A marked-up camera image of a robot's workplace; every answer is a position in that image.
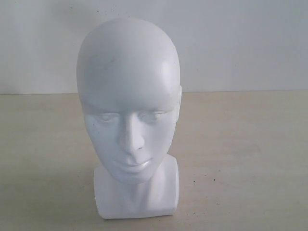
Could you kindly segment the white mannequin head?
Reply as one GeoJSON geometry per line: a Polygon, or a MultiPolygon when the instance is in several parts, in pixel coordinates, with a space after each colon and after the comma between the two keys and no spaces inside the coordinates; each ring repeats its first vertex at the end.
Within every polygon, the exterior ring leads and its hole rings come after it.
{"type": "Polygon", "coordinates": [[[77,90],[100,160],[94,170],[105,219],[174,214],[179,170],[170,149],[180,114],[180,64],[169,36],[141,19],[103,23],[83,40],[77,90]]]}

